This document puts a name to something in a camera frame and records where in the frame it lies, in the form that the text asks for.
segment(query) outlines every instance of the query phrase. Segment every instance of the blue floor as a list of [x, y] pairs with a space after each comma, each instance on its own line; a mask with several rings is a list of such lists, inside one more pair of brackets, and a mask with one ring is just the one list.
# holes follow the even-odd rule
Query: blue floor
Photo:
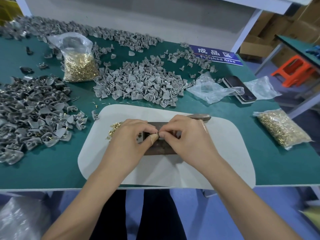
[[[247, 63], [255, 70], [259, 65]], [[257, 77], [270, 76], [276, 70], [273, 64], [268, 64]], [[278, 101], [294, 102], [295, 94], [304, 87], [284, 89], [281, 79], [270, 77], [276, 90], [283, 95]], [[315, 141], [314, 148], [320, 152], [318, 144], [320, 137], [320, 116], [314, 111], [306, 111], [295, 118], [295, 121], [306, 130]], [[301, 194], [295, 187], [257, 187], [254, 191], [272, 207], [303, 239], [319, 240], [320, 234], [304, 218], [298, 210], [304, 208]], [[218, 239], [238, 240], [243, 239], [233, 220], [228, 214], [218, 196], [203, 197], [200, 190], [196, 189], [171, 189], [171, 196], [177, 206], [187, 238], [194, 240]], [[52, 211], [55, 220], [77, 196], [78, 191], [54, 192], [46, 203]], [[0, 196], [0, 204], [7, 198]], [[127, 190], [126, 198], [126, 226], [128, 239], [134, 240], [138, 231], [143, 206], [143, 190]]]

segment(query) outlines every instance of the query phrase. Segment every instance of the bag of brass pieces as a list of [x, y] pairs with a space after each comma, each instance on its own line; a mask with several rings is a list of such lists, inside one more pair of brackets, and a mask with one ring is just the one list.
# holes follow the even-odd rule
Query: bag of brass pieces
[[282, 109], [254, 112], [253, 116], [258, 118], [274, 139], [286, 150], [302, 142], [312, 141], [310, 136]]
[[49, 36], [48, 40], [63, 54], [65, 66], [63, 80], [65, 82], [90, 81], [99, 75], [91, 52], [93, 43], [85, 36], [68, 32]]

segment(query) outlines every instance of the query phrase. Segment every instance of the yellow crate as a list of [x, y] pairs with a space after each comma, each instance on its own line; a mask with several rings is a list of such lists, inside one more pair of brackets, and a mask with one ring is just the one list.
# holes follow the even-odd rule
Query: yellow crate
[[13, 20], [16, 16], [23, 16], [18, 3], [10, 0], [0, 0], [0, 25]]

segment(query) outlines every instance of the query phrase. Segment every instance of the green tabletop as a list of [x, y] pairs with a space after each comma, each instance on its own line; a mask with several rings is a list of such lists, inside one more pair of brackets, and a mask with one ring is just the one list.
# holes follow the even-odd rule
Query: green tabletop
[[320, 59], [315, 55], [311, 55], [306, 52], [307, 49], [314, 47], [314, 44], [302, 42], [300, 40], [295, 40], [287, 36], [276, 35], [276, 38], [288, 46], [290, 49], [298, 53], [302, 58], [313, 64], [315, 67], [320, 69]]
[[[135, 56], [128, 56], [128, 47], [121, 47], [118, 43], [109, 40], [90, 37], [99, 46], [110, 47], [114, 45], [113, 53], [116, 54], [114, 60], [110, 59], [110, 54], [101, 57], [103, 61], [111, 61], [111, 69], [122, 67], [123, 61], [139, 61], [150, 55], [160, 55], [166, 50], [173, 53], [177, 49], [183, 50], [179, 44], [171, 42], [158, 43], [151, 46], [143, 53], [136, 52]], [[34, 55], [28, 56], [25, 47], [29, 46]], [[32, 37], [22, 41], [5, 40], [0, 38], [0, 71], [1, 83], [9, 83], [10, 76], [22, 77], [20, 66], [31, 67], [35, 71], [35, 76], [54, 74], [63, 77], [60, 69], [60, 61], [57, 59], [44, 59], [43, 55], [50, 49], [46, 43], [40, 42]], [[163, 59], [163, 67], [167, 71], [175, 71], [182, 78], [190, 80], [189, 73], [194, 74], [201, 70], [198, 65], [190, 68], [189, 61], [179, 59], [177, 64]], [[42, 70], [37, 64], [45, 62], [49, 69]], [[222, 78], [227, 75], [238, 76], [243, 82], [254, 80], [254, 74], [244, 65], [236, 66], [223, 63], [214, 63], [218, 72], [212, 73], [213, 78]], [[76, 105], [85, 112], [89, 118], [91, 111], [98, 105], [97, 112], [104, 106], [122, 102], [122, 98], [114, 101], [111, 97], [99, 100], [94, 95], [93, 86], [95, 83], [82, 82], [68, 84], [72, 90], [71, 97], [80, 97], [71, 104]], [[159, 105], [142, 101], [139, 105], [161, 109]], [[279, 106], [273, 100], [256, 101], [253, 104], [241, 104], [236, 98], [228, 96], [215, 104], [207, 104], [205, 101], [185, 92], [185, 96], [179, 98], [177, 107], [167, 107], [166, 109], [185, 113], [209, 113], [211, 116], [225, 118], [234, 123], [239, 129], [246, 147], [252, 159], [257, 185], [310, 185], [320, 184], [320, 158], [309, 144], [294, 146], [290, 151], [280, 147], [270, 136], [270, 134], [260, 125], [256, 118], [252, 117], [254, 111], [265, 111], [278, 109]], [[87, 123], [87, 128], [78, 131], [74, 130], [69, 142], [60, 141], [51, 148], [45, 145], [38, 146], [26, 153], [23, 159], [12, 165], [0, 164], [0, 190], [41, 190], [41, 189], [74, 189], [82, 188], [86, 180], [81, 175], [78, 168], [78, 154], [93, 124], [92, 119]]]

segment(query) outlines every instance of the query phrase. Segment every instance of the clear plastic bag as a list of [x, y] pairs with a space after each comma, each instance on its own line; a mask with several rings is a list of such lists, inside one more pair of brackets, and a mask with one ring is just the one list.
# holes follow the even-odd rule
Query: clear plastic bag
[[40, 200], [12, 197], [0, 211], [0, 239], [40, 240], [50, 224], [50, 211]]
[[90, 81], [99, 75], [91, 52], [91, 40], [75, 32], [49, 36], [48, 40], [58, 47], [64, 56], [64, 81]]
[[269, 77], [264, 76], [256, 80], [243, 83], [257, 97], [257, 100], [273, 99], [282, 95], [277, 92], [269, 81]]
[[195, 82], [196, 84], [193, 87], [188, 88], [187, 91], [205, 100], [208, 104], [219, 102], [228, 95], [243, 95], [245, 93], [243, 87], [222, 87], [212, 79], [210, 72], [201, 74]]
[[254, 112], [253, 116], [258, 118], [274, 139], [286, 150], [290, 150], [294, 145], [302, 142], [312, 141], [310, 136], [282, 109]]

